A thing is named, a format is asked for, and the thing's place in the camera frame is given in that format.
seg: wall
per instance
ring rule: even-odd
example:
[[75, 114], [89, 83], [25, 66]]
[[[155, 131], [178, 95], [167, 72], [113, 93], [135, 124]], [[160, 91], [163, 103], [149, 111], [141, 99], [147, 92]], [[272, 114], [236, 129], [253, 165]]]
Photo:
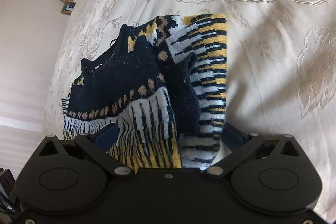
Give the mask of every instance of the wall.
[[0, 167], [20, 173], [43, 139], [44, 107], [69, 19], [60, 0], [0, 0]]
[[15, 177], [44, 137], [44, 106], [69, 19], [62, 6], [0, 0], [0, 167]]

